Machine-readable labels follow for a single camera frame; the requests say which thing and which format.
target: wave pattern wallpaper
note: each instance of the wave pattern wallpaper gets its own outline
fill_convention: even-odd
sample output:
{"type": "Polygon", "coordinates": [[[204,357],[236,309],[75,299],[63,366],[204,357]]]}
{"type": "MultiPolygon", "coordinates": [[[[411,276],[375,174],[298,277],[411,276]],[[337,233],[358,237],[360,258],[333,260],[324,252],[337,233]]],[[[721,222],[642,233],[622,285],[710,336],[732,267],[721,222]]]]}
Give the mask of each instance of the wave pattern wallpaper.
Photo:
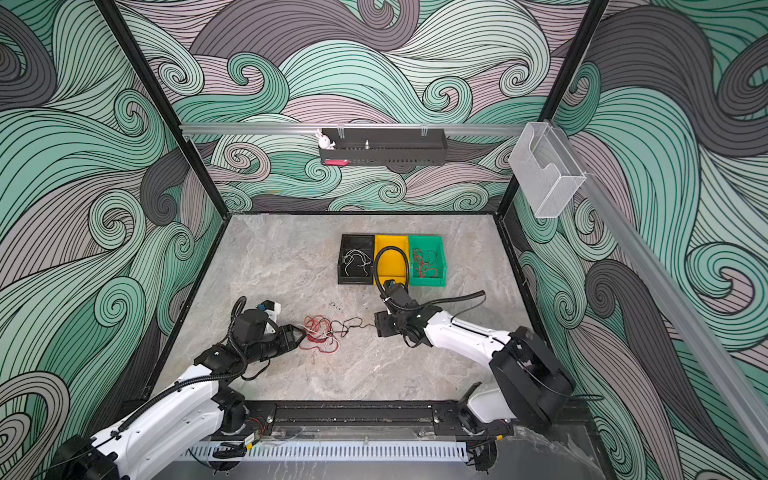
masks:
{"type": "Polygon", "coordinates": [[[141,396],[217,234],[143,90],[92,0],[0,2],[3,478],[141,396]]]}
{"type": "MultiPolygon", "coordinates": [[[[768,399],[768,2],[609,12],[556,116],[714,335],[768,399]]],[[[512,228],[558,357],[619,478],[768,478],[588,198],[512,228]]]]}
{"type": "MultiPolygon", "coordinates": [[[[182,122],[520,124],[538,118],[586,0],[118,0],[182,122]]],[[[642,3],[625,0],[624,7],[642,3]]],[[[325,167],[314,137],[196,139],[232,210],[495,210],[517,138],[449,163],[325,167]]]]}

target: yellow bin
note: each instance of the yellow bin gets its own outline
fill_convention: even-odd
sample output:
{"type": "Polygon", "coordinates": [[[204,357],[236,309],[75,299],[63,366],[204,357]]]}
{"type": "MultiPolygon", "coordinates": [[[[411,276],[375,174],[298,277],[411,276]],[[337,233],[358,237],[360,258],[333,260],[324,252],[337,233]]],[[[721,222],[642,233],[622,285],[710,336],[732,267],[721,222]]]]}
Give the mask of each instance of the yellow bin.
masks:
{"type": "MultiPolygon", "coordinates": [[[[407,235],[376,235],[374,241],[374,255],[379,251],[392,245],[406,252],[408,256],[408,236],[407,235]]],[[[379,260],[379,279],[382,285],[387,280],[395,280],[397,283],[406,284],[406,261],[398,252],[385,252],[379,260]]]]}

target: white rabbit figurine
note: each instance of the white rabbit figurine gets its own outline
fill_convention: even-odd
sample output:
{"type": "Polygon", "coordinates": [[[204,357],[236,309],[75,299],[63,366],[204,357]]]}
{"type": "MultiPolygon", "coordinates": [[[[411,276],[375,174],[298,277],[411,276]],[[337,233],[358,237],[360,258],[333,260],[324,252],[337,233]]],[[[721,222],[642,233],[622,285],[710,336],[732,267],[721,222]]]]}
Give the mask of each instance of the white rabbit figurine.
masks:
{"type": "Polygon", "coordinates": [[[319,128],[315,131],[315,137],[317,137],[318,146],[323,150],[333,150],[336,146],[336,142],[331,141],[331,139],[328,138],[328,135],[323,135],[323,132],[319,128]]]}

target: green bin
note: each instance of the green bin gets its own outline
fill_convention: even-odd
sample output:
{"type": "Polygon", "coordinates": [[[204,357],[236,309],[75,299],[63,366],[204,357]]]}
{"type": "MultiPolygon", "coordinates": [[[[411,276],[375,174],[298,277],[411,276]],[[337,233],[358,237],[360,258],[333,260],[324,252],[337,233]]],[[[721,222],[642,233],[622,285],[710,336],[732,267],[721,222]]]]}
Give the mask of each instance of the green bin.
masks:
{"type": "Polygon", "coordinates": [[[445,268],[442,237],[438,235],[409,235],[408,250],[411,259],[411,285],[445,286],[447,269],[445,268]],[[421,262],[417,258],[419,253],[421,253],[421,262]]]}

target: wire mesh file holder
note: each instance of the wire mesh file holder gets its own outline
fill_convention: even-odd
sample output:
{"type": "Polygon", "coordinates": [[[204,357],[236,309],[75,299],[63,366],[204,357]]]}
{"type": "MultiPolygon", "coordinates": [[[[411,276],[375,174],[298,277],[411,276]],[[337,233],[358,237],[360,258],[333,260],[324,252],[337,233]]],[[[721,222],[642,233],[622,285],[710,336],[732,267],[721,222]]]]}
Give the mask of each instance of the wire mesh file holder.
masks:
{"type": "Polygon", "coordinates": [[[584,183],[576,152],[562,129],[528,122],[509,156],[536,218],[556,218],[584,183]]]}

